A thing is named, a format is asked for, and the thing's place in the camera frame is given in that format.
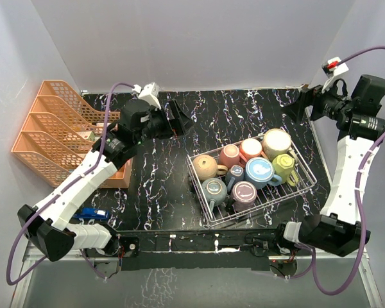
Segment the cream floral mug green inside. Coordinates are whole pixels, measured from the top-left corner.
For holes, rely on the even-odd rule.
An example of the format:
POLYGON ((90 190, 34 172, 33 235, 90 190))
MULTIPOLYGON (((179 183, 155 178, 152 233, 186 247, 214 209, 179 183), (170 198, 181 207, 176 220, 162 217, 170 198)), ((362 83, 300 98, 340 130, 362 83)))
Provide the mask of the cream floral mug green inside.
POLYGON ((290 154, 296 161, 298 160, 291 147, 291 136, 284 130, 278 128, 268 130, 264 134, 261 144, 266 158, 270 161, 281 154, 290 154))

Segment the brown ceramic mug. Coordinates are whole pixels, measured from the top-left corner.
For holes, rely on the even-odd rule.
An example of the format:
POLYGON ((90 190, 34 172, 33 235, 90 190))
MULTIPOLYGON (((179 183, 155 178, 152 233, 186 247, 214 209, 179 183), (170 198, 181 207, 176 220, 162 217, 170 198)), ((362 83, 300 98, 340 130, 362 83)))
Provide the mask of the brown ceramic mug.
POLYGON ((218 164, 216 159, 209 155, 198 155, 193 161, 192 165, 200 181, 214 178, 218 175, 226 175, 228 168, 224 165, 218 164))

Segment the yellow green mug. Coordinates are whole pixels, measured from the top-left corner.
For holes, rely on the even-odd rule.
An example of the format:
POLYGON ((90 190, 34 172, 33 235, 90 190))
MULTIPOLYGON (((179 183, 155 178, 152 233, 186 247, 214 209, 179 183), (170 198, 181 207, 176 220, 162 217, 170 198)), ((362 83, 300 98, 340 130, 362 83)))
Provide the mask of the yellow green mug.
POLYGON ((282 178, 282 183, 295 187, 299 183, 298 173, 295 170, 295 159, 289 154, 281 154, 272 161, 275 174, 282 178))

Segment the salmon pink speckled mug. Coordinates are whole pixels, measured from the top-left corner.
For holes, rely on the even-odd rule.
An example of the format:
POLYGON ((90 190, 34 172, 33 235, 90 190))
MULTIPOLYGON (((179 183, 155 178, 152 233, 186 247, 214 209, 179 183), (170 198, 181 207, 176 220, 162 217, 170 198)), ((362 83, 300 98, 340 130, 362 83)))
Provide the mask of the salmon pink speckled mug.
POLYGON ((242 141, 239 145, 239 150, 246 161, 255 157, 268 158, 263 151, 261 142, 254 138, 248 138, 242 141))

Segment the pink mug cream inside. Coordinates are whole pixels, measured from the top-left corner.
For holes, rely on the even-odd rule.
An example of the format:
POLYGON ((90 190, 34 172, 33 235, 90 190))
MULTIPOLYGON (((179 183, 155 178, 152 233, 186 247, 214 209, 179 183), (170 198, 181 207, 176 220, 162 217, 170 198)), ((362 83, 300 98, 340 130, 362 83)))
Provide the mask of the pink mug cream inside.
POLYGON ((246 157, 240 152, 235 144, 228 144, 219 153, 218 164, 231 169, 234 165, 244 167, 247 163, 246 157))

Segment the light blue mug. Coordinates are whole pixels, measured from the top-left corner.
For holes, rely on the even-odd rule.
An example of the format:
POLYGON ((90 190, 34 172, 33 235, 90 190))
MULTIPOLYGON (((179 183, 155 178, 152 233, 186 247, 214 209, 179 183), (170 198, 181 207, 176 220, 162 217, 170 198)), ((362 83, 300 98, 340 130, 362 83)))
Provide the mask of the light blue mug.
POLYGON ((267 185, 276 187, 282 183, 282 177, 275 173, 273 164, 262 157, 251 158, 245 165, 244 180, 257 190, 267 185))

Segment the grey green mug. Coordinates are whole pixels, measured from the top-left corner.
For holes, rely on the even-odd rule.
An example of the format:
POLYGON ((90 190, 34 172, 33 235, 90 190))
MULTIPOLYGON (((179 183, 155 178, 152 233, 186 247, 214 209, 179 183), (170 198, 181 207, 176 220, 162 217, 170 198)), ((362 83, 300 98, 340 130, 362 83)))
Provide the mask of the grey green mug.
POLYGON ((227 187, 218 178, 209 178, 201 185, 210 210, 221 205, 227 198, 227 187))

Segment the small white grey mug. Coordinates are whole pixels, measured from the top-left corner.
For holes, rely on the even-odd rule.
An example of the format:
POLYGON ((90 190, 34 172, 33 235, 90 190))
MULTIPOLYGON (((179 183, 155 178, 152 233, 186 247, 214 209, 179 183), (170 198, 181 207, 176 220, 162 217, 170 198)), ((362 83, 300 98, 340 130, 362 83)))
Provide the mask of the small white grey mug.
POLYGON ((239 165, 233 165, 225 175, 227 190, 230 191, 233 186, 244 180, 244 169, 239 165))

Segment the white wire dish rack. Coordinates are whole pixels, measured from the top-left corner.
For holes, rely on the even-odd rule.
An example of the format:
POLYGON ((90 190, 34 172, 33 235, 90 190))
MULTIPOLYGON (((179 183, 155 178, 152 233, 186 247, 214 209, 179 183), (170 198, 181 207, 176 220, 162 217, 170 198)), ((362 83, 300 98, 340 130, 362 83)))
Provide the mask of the white wire dish rack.
POLYGON ((189 156, 187 167, 209 227, 226 227, 288 204, 317 183, 282 129, 189 156))

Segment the mauve purple mug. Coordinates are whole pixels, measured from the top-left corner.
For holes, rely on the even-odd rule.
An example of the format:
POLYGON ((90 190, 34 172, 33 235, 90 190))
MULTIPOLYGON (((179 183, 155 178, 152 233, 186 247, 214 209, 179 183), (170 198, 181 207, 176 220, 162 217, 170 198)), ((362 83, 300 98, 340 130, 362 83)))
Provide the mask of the mauve purple mug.
POLYGON ((229 204, 235 212, 242 212, 252 208, 257 198, 255 186, 247 181, 236 183, 230 191, 229 204))

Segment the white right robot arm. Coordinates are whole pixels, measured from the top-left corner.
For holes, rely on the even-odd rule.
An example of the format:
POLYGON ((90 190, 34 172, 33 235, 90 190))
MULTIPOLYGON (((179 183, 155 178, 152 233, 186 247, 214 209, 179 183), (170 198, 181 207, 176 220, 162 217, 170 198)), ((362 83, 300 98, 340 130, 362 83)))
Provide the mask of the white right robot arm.
POLYGON ((342 93, 333 83, 302 89, 297 100, 281 108, 293 121, 301 121, 304 109, 312 107, 311 121, 328 117, 339 130, 338 159, 330 192, 319 214, 306 216, 300 223, 280 225, 282 232, 273 238, 274 249, 286 255, 296 244, 307 244, 344 257, 368 242, 371 232, 363 230, 357 194, 363 195, 375 141, 385 132, 385 120, 377 116, 385 96, 385 79, 363 74, 351 95, 346 83, 342 93))

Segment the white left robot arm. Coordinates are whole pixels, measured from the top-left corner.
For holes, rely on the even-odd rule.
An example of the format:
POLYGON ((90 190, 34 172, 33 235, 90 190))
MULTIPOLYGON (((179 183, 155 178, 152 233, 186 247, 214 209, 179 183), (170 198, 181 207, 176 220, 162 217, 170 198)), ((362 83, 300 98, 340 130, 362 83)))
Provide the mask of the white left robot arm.
POLYGON ((17 216, 25 236, 45 257, 55 262, 71 250, 97 249, 106 256, 119 250, 117 232, 106 224, 72 224, 83 202, 136 156, 139 146, 152 139, 185 135, 193 121, 175 100, 169 102, 172 118, 144 99, 133 98, 122 107, 120 118, 107 127, 80 165, 47 198, 23 205, 17 216))

